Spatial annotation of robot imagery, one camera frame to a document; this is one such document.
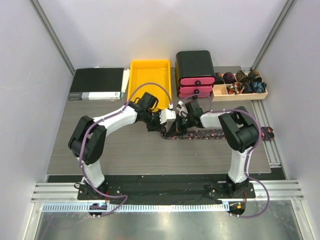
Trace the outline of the dark patterned necktie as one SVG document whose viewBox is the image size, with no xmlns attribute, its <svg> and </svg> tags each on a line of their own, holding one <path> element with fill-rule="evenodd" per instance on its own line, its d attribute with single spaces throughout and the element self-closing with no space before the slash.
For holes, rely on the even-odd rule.
<svg viewBox="0 0 320 240">
<path fill-rule="evenodd" d="M 184 135 L 166 136 L 161 133 L 162 138 L 166 140 L 225 140 L 226 136 L 222 129 L 201 129 L 191 130 Z M 264 141 L 273 141 L 275 138 L 274 130 L 270 126 L 261 127 L 261 139 Z"/>
</svg>

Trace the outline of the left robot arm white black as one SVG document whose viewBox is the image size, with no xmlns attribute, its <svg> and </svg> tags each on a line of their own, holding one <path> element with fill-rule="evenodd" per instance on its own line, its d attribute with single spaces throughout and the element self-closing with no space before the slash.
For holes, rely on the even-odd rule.
<svg viewBox="0 0 320 240">
<path fill-rule="evenodd" d="M 162 130 L 161 110 L 154 112 L 158 102 L 155 96 L 146 92 L 106 115 L 96 118 L 85 115 L 80 118 L 69 139 L 68 148 L 77 158 L 83 173 L 84 183 L 78 187 L 82 198 L 87 195 L 100 200 L 108 192 L 100 164 L 108 135 L 136 122 L 144 122 L 151 132 Z"/>
</svg>

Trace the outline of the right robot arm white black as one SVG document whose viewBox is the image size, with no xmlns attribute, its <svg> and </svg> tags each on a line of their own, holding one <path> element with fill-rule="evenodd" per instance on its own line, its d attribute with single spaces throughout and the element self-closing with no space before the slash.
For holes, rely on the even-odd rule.
<svg viewBox="0 0 320 240">
<path fill-rule="evenodd" d="M 244 195 L 249 186 L 248 166 L 255 146 L 261 139 L 261 128 L 243 107 L 232 110 L 206 111 L 196 100 L 179 103 L 179 113 L 170 128 L 161 135 L 167 140 L 226 140 L 231 151 L 230 169 L 223 191 L 230 197 Z"/>
</svg>

